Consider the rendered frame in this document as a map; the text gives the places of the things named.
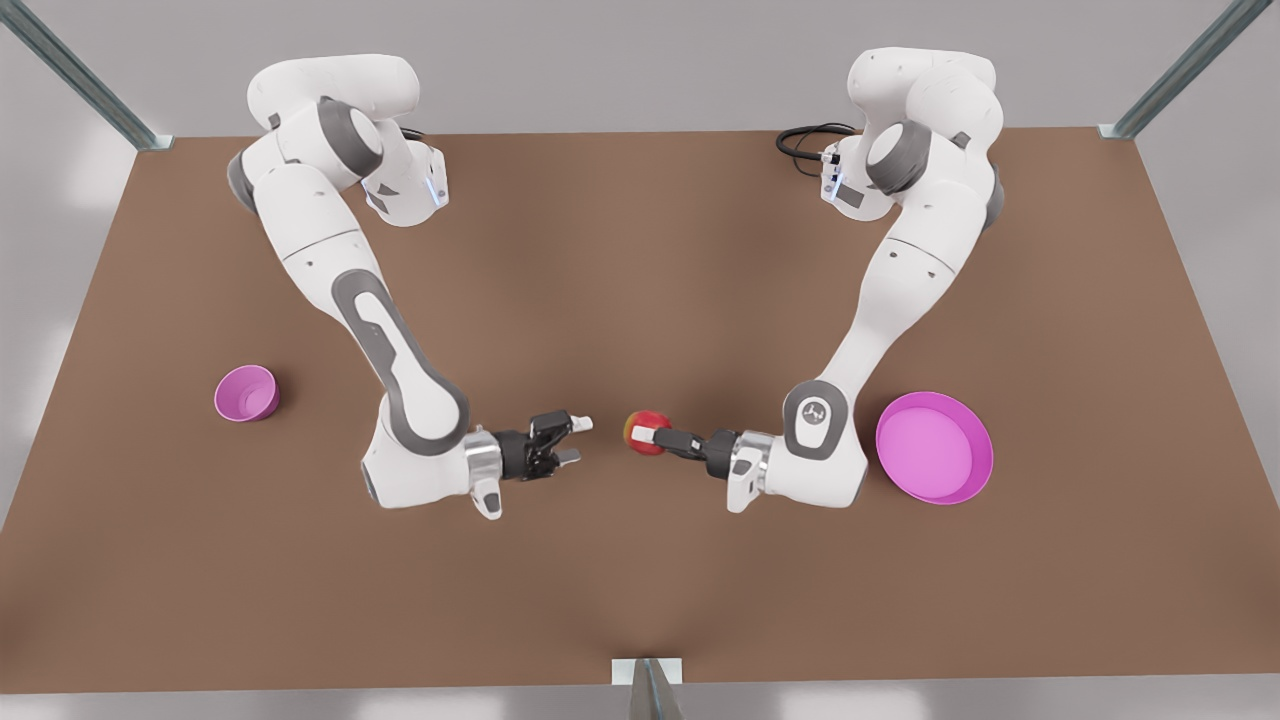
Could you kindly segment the red apple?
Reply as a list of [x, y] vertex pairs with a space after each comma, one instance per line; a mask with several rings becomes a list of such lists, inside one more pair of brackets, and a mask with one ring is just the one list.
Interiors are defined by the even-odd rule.
[[650, 410], [636, 411], [623, 425], [623, 441], [640, 455], [662, 455], [664, 450], [657, 443], [657, 432], [669, 428], [671, 421], [664, 414]]

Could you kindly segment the pink plate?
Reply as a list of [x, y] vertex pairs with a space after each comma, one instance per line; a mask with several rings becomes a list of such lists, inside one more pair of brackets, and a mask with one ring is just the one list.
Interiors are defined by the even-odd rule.
[[890, 402], [877, 421], [876, 454], [902, 492], [942, 506], [975, 498], [995, 469], [986, 424], [965, 404], [937, 392]]

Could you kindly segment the pink bowl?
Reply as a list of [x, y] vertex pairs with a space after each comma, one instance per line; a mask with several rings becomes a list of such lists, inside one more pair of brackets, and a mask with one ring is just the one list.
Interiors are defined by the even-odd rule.
[[261, 365], [243, 365], [228, 372], [214, 392], [214, 407], [228, 421], [257, 421], [270, 416], [280, 401], [274, 374]]

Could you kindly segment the silver frame post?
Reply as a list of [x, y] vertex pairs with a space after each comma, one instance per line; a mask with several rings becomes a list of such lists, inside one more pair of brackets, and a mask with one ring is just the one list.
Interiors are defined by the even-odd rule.
[[628, 685], [628, 720], [686, 720], [673, 685], [684, 683], [682, 659], [612, 659], [611, 682]]
[[1125, 141], [1137, 138], [1272, 4], [1274, 0], [1231, 0], [1117, 120], [1097, 126], [1100, 137]]
[[136, 151], [172, 149], [173, 136], [151, 131], [22, 0], [0, 0], [0, 24], [8, 27]]

